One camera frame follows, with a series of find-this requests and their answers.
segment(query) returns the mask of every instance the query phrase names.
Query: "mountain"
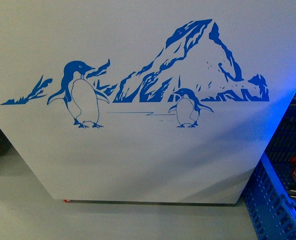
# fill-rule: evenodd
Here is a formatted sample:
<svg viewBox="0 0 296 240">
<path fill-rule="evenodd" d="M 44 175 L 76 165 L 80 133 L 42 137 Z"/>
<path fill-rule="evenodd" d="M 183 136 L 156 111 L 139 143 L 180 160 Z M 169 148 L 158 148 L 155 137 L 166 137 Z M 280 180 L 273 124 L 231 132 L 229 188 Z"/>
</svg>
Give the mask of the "mountain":
<svg viewBox="0 0 296 240">
<path fill-rule="evenodd" d="M 269 101 L 265 78 L 243 79 L 212 19 L 176 29 L 153 61 L 120 82 L 113 102 L 174 102 L 179 88 L 193 90 L 201 101 Z"/>
</svg>

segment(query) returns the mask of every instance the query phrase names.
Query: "white freezer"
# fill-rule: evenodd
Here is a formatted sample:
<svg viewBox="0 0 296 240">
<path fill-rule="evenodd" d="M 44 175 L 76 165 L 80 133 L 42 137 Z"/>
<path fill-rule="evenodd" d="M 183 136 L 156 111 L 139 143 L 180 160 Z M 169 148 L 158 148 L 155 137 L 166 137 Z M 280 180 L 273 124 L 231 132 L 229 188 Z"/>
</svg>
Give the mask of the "white freezer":
<svg viewBox="0 0 296 240">
<path fill-rule="evenodd" d="M 0 1 L 0 128 L 54 199 L 231 204 L 296 92 L 296 1 Z"/>
</svg>

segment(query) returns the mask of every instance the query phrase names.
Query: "blue decal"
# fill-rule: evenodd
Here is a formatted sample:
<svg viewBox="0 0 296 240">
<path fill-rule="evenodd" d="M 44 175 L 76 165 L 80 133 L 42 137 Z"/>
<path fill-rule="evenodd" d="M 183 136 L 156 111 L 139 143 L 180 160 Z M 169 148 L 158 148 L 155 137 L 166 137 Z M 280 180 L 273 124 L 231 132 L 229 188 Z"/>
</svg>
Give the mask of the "blue decal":
<svg viewBox="0 0 296 240">
<path fill-rule="evenodd" d="M 82 61 L 67 63 L 63 70 L 61 89 L 48 98 L 47 105 L 56 99 L 63 99 L 74 119 L 74 125 L 78 125 L 79 128 L 89 128 L 89 125 L 93 128 L 103 127 L 98 124 L 100 117 L 98 100 L 106 103 L 109 103 L 109 100 L 107 95 L 101 91 L 103 87 L 93 86 L 88 82 L 88 78 L 105 74 L 109 65 L 108 60 L 105 65 L 95 70 Z"/>
<path fill-rule="evenodd" d="M 33 88 L 31 93 L 27 97 L 21 97 L 19 100 L 9 99 L 8 101 L 6 101 L 0 105 L 26 104 L 30 100 L 39 99 L 39 98 L 46 96 L 46 94 L 43 94 L 43 95 L 41 95 L 41 94 L 44 92 L 44 89 L 53 81 L 53 79 L 49 78 L 49 79 L 46 79 L 45 81 L 43 81 L 43 76 L 44 75 L 41 76 L 39 82 L 36 84 L 36 86 Z"/>
<path fill-rule="evenodd" d="M 240 66 L 238 65 L 238 63 L 236 63 L 234 57 L 233 57 L 233 53 L 228 50 L 228 48 L 226 47 L 226 45 L 219 39 L 219 28 L 218 25 L 216 23 L 213 24 L 211 32 L 209 33 L 209 39 L 213 40 L 216 44 L 220 45 L 222 47 L 222 49 L 224 50 L 227 59 L 230 62 L 230 65 L 233 66 L 234 68 L 234 72 L 235 72 L 235 77 L 232 77 L 231 75 L 226 76 L 227 72 L 225 73 L 225 77 L 227 79 L 227 77 L 229 77 L 231 80 L 235 81 L 235 82 L 240 82 L 243 81 L 244 79 L 242 78 L 242 70 L 240 68 Z"/>
<path fill-rule="evenodd" d="M 110 84 L 107 84 L 107 85 L 104 85 L 104 86 L 100 86 L 100 80 L 98 79 L 97 84 L 95 82 L 93 82 L 93 86 L 96 87 L 96 89 L 98 89 L 99 91 L 105 89 L 103 92 L 107 96 L 110 96 L 114 92 L 115 88 L 117 87 L 117 84 L 115 84 L 113 86 L 111 86 Z"/>
<path fill-rule="evenodd" d="M 225 80 L 224 82 L 222 79 L 215 80 L 216 83 L 212 80 L 209 82 L 208 86 L 204 86 L 205 82 L 201 79 L 200 83 L 198 83 L 197 86 L 195 85 L 197 92 L 200 92 L 201 89 L 210 90 L 208 93 L 211 95 L 205 97 L 201 101 L 217 102 L 232 100 L 237 102 L 268 102 L 269 90 L 264 77 L 262 75 L 260 75 L 260 77 L 257 75 L 248 81 L 243 78 L 241 67 L 236 62 L 232 51 L 230 51 L 220 39 L 218 25 L 216 22 L 213 22 L 212 26 L 210 26 L 211 22 L 213 22 L 212 19 L 190 21 L 184 26 L 176 29 L 174 34 L 166 40 L 165 47 L 159 52 L 158 56 L 153 61 L 144 66 L 140 71 L 132 72 L 128 77 L 121 81 L 119 90 L 117 91 L 113 102 L 132 103 L 134 99 L 139 99 L 139 102 L 141 103 L 162 102 L 163 96 L 166 95 L 165 93 L 171 91 L 168 87 L 170 85 L 173 86 L 174 83 L 171 83 L 173 80 L 169 77 L 165 81 L 165 79 L 160 77 L 160 74 L 167 70 L 167 73 L 165 74 L 170 74 L 172 79 L 175 79 L 176 77 L 170 72 L 172 66 L 177 61 L 184 61 L 188 52 L 192 51 L 193 47 L 199 44 L 202 37 L 208 37 L 212 43 L 219 45 L 224 52 L 226 60 L 216 63 L 218 66 L 217 70 L 222 73 L 223 79 Z M 210 28 L 210 31 L 208 36 L 206 36 L 204 35 L 204 31 L 208 27 Z M 232 67 L 231 72 L 225 69 L 224 63 L 228 63 Z M 207 65 L 207 69 L 211 70 L 213 64 L 207 61 Z M 229 86 L 230 83 L 234 82 L 236 83 L 234 84 L 234 87 Z M 245 84 L 239 84 L 245 82 L 248 83 L 247 87 L 244 86 Z M 183 85 L 186 88 L 193 89 L 193 87 L 189 85 L 189 80 L 186 80 L 186 82 L 181 82 L 181 80 L 179 80 L 178 85 L 178 88 Z M 258 94 L 250 94 L 248 89 L 251 89 L 253 87 L 252 85 L 259 88 Z M 169 97 L 165 99 L 165 101 L 178 101 L 179 96 L 177 95 L 174 96 L 172 93 L 168 93 L 167 96 Z"/>
<path fill-rule="evenodd" d="M 150 98 L 147 97 L 147 91 L 158 82 L 158 75 L 163 71 L 170 69 L 175 62 L 182 61 L 187 57 L 189 50 L 198 44 L 200 38 L 203 36 L 204 30 L 212 19 L 191 21 L 186 25 L 178 28 L 174 34 L 168 38 L 165 48 L 161 50 L 158 56 L 147 66 L 143 67 L 139 72 L 134 71 L 128 77 L 123 79 L 119 86 L 114 103 L 131 103 L 134 98 L 139 94 L 139 101 L 141 103 L 149 102 Z M 169 50 L 171 45 L 178 45 L 174 51 Z M 139 85 L 133 86 L 127 82 L 134 77 L 143 75 Z M 160 91 L 159 89 L 149 92 L 149 96 L 155 93 L 155 100 L 161 102 L 163 94 L 167 87 Z"/>
<path fill-rule="evenodd" d="M 196 62 L 201 65 L 207 64 L 200 68 L 208 71 L 207 74 L 205 76 L 201 74 L 200 77 L 191 74 L 196 79 L 187 79 L 187 73 L 194 71 L 194 68 L 199 69 L 195 63 L 190 65 L 192 59 L 187 58 L 189 52 L 193 54 L 194 51 L 200 51 L 198 47 L 194 47 L 198 44 L 215 45 L 215 51 L 219 49 L 221 56 L 219 60 L 205 59 L 200 63 Z M 270 101 L 266 79 L 261 74 L 249 80 L 243 78 L 240 65 L 235 61 L 232 51 L 220 39 L 219 27 L 212 19 L 190 21 L 177 28 L 165 41 L 165 46 L 159 54 L 147 62 L 149 64 L 143 66 L 141 70 L 133 71 L 118 84 L 110 85 L 102 84 L 99 79 L 90 81 L 92 77 L 107 73 L 111 64 L 109 59 L 97 69 L 83 61 L 71 61 L 63 69 L 60 89 L 48 98 L 47 105 L 56 99 L 62 99 L 74 119 L 74 125 L 79 128 L 90 126 L 100 128 L 102 126 L 98 124 L 100 118 L 98 100 L 109 104 L 108 97 L 111 96 L 113 103 L 167 101 L 175 105 L 169 109 L 168 114 L 157 115 L 172 115 L 169 113 L 175 111 L 179 128 L 194 128 L 198 126 L 201 109 L 214 112 L 201 102 Z M 43 81 L 41 77 L 27 97 L 21 97 L 17 101 L 10 99 L 1 105 L 25 104 L 32 99 L 42 98 L 46 96 L 43 94 L 44 88 L 51 82 L 52 78 Z M 156 115 L 154 112 L 114 113 Z"/>
<path fill-rule="evenodd" d="M 210 107 L 201 104 L 191 89 L 181 88 L 174 94 L 179 95 L 180 99 L 168 112 L 176 111 L 177 120 L 180 124 L 178 128 L 185 128 L 185 126 L 195 128 L 195 126 L 198 126 L 197 122 L 202 109 L 214 112 Z"/>
</svg>

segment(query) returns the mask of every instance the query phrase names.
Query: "blue penguin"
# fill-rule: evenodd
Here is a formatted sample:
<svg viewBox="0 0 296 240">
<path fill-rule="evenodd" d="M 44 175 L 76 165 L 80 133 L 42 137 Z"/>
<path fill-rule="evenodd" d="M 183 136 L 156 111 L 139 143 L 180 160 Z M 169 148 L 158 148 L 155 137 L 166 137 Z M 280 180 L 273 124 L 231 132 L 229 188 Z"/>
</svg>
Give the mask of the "blue penguin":
<svg viewBox="0 0 296 240">
<path fill-rule="evenodd" d="M 188 125 L 188 128 L 198 126 L 197 121 L 201 109 L 209 110 L 212 113 L 214 112 L 210 107 L 201 104 L 191 89 L 181 88 L 173 94 L 177 94 L 181 98 L 168 112 L 170 113 L 176 110 L 177 120 L 180 124 L 178 128 L 184 128 L 185 125 Z"/>
<path fill-rule="evenodd" d="M 95 89 L 85 79 L 88 71 L 94 70 L 82 61 L 71 61 L 63 70 L 61 89 L 48 98 L 47 105 L 56 99 L 63 99 L 66 108 L 74 119 L 74 125 L 88 128 L 85 123 L 91 123 L 93 128 L 103 127 L 98 124 L 98 100 L 109 103 L 107 96 Z"/>
</svg>

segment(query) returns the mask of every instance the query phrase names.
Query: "blue plastic crate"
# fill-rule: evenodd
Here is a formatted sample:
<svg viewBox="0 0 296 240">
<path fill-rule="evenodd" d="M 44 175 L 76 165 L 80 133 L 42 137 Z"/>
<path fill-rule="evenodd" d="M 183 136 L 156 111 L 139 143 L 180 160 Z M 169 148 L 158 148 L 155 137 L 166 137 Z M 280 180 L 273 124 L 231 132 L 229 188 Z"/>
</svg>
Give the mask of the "blue plastic crate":
<svg viewBox="0 0 296 240">
<path fill-rule="evenodd" d="M 296 102 L 293 102 L 254 170 L 244 198 L 260 240 L 296 240 L 296 203 L 286 190 L 294 184 L 290 158 L 296 156 Z"/>
<path fill-rule="evenodd" d="M 259 240 L 296 240 L 296 203 L 266 154 L 251 175 L 244 199 Z"/>
</svg>

